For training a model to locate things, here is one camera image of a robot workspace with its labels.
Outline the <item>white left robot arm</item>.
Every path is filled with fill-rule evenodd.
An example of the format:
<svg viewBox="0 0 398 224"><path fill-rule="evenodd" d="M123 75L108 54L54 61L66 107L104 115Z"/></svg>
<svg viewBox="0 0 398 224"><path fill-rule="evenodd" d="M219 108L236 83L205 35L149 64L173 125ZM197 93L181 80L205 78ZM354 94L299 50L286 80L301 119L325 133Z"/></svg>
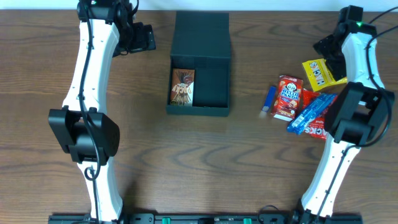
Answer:
<svg viewBox="0 0 398 224"><path fill-rule="evenodd" d="M85 178L91 201L87 214L53 214L49 223L152 223L151 214L124 211L114 174L119 126L107 115L106 91L112 59L154 50L150 25L134 22L129 0L79 1L80 45L72 83L48 122L64 153Z"/></svg>

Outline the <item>brown Pocky box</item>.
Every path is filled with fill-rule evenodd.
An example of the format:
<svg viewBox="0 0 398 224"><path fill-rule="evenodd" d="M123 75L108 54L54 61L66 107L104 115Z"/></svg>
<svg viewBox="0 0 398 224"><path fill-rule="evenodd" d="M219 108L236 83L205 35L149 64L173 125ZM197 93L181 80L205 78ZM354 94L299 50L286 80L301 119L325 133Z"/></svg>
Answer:
<svg viewBox="0 0 398 224"><path fill-rule="evenodd" d="M194 80L194 70L174 68L169 103L177 106L192 106Z"/></svg>

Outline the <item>black box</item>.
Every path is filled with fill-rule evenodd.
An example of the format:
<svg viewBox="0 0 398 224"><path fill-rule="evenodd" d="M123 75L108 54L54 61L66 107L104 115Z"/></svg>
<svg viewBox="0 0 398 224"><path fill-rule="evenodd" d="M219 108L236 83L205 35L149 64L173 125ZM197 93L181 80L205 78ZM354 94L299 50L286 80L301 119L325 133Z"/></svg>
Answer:
<svg viewBox="0 0 398 224"><path fill-rule="evenodd" d="M173 105L173 71L193 70L191 106ZM227 12L178 11L170 52L168 114L229 115L231 39Z"/></svg>

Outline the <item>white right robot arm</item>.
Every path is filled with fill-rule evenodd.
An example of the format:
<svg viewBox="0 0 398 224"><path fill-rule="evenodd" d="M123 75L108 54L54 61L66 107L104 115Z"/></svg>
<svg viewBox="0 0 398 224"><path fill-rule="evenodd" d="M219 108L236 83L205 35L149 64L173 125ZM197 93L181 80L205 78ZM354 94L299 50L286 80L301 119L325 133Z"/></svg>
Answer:
<svg viewBox="0 0 398 224"><path fill-rule="evenodd" d="M362 148L380 141L392 119L393 92L385 89L376 60L377 32L363 22L363 8L340 10L336 29L313 47L347 84L325 116L326 143L312 183L288 223L362 223L355 213L334 213L343 179Z"/></svg>

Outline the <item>yellow Hacks candy bag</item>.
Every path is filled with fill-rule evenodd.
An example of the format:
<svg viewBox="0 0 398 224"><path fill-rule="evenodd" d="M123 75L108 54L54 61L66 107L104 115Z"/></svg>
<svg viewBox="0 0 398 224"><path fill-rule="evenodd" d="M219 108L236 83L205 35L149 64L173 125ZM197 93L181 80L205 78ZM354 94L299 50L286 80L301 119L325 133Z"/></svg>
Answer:
<svg viewBox="0 0 398 224"><path fill-rule="evenodd" d="M347 83L347 78L335 80L326 66L326 60L315 59L302 63L307 79L313 91L320 91L326 87Z"/></svg>

